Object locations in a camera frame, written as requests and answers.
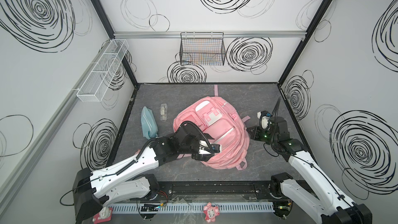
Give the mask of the pink student backpack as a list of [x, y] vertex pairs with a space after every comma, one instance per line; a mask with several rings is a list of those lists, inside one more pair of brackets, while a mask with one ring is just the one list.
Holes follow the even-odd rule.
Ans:
[[173, 129], [176, 131], [184, 121], [193, 122], [212, 137], [211, 144], [221, 146], [221, 152], [204, 165], [218, 170], [244, 170], [248, 166], [246, 155], [250, 143], [245, 122], [249, 119], [249, 116], [241, 118], [237, 110], [218, 95], [218, 86], [215, 85], [215, 95], [202, 98], [179, 113], [174, 119]]

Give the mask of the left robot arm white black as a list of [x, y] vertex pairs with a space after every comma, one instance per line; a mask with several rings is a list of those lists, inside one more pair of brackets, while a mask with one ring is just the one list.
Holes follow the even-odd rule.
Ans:
[[207, 162], [222, 151], [211, 136], [190, 126], [175, 133], [147, 141], [138, 154], [112, 166], [91, 171], [80, 170], [72, 188], [75, 221], [80, 224], [104, 207], [127, 199], [151, 199], [159, 190], [148, 171], [177, 160], [180, 155]]

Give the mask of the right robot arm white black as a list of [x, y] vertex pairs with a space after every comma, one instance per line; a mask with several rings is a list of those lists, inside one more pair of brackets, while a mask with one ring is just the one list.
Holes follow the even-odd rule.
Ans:
[[269, 145], [304, 178], [311, 192], [288, 173], [271, 177], [269, 192], [274, 198], [287, 197], [318, 224], [371, 224], [373, 215], [365, 204], [354, 200], [323, 172], [303, 144], [290, 137], [287, 122], [268, 112], [258, 113], [259, 125], [247, 129], [252, 140]]

